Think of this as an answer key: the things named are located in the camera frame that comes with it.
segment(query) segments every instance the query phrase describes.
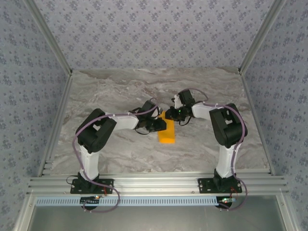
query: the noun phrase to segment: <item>floral wallpaper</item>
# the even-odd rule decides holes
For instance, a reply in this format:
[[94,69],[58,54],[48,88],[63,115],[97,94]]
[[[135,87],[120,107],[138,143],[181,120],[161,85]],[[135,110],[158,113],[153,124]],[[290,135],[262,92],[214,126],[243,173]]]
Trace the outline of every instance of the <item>floral wallpaper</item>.
[[72,69],[239,66],[272,0],[35,0]]
[[288,0],[245,74],[277,174],[308,231],[308,2]]
[[22,0],[0,1],[0,230],[36,176],[66,74]]

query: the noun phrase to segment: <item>marble tabletop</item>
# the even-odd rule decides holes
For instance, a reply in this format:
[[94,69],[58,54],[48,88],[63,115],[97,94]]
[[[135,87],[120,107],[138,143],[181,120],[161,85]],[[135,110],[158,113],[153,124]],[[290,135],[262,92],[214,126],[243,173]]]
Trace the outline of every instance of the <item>marble tabletop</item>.
[[[54,149],[53,175],[76,174],[79,164],[73,153],[76,129],[95,109],[121,113],[140,107],[155,96],[168,109],[171,98],[185,88],[205,91],[209,103],[234,103],[248,135],[242,144],[236,168],[266,168],[268,162],[241,83],[227,68],[109,69],[74,71],[58,145]],[[203,100],[193,92],[197,100]],[[100,151],[100,173],[213,171],[219,146],[211,122],[192,119],[184,127],[175,124],[176,143],[158,142],[157,133],[139,135],[134,130],[115,131]]]

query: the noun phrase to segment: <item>black mounting plate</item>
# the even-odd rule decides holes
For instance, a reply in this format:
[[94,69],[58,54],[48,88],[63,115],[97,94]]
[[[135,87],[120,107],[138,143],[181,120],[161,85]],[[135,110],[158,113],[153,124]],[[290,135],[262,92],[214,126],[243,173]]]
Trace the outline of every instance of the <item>black mounting plate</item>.
[[[106,184],[109,186],[114,186],[114,180],[113,179],[97,179],[95,182],[99,184]],[[112,194],[112,189],[106,188],[107,194]],[[73,179],[72,181],[72,187],[71,187],[71,194],[105,194],[105,190],[103,187],[97,186],[93,191],[90,191],[90,189],[87,187],[87,185],[84,185],[83,182],[79,179]]]
[[200,178],[198,179],[199,193],[209,194],[209,193],[234,193],[231,191],[233,187],[237,193],[242,192],[241,182],[234,179],[230,187],[228,187],[224,192],[221,192],[216,187],[213,178]]

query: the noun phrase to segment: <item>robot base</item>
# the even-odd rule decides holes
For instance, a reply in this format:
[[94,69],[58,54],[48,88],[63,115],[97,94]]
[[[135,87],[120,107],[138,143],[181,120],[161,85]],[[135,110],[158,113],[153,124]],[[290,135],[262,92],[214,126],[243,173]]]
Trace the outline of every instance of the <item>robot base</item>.
[[221,176],[214,170],[213,178],[200,178],[198,179],[199,193],[234,193],[232,188],[237,193],[242,192],[242,186],[239,180],[234,176],[228,178],[221,178]]
[[[99,176],[93,181],[99,184],[106,184],[114,186],[113,179],[99,179]],[[112,189],[103,188],[98,185],[92,184],[91,182],[84,179],[80,173],[78,173],[78,178],[74,179],[71,187],[71,194],[112,194]]]

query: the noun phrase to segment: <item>yellow block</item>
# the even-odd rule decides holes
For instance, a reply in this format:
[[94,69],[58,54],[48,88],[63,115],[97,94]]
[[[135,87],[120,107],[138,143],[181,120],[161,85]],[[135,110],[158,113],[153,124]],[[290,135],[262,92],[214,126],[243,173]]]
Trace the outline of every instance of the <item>yellow block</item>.
[[163,118],[167,124],[167,129],[158,132],[158,140],[161,143],[175,143],[174,121],[165,118],[165,111],[158,117]]

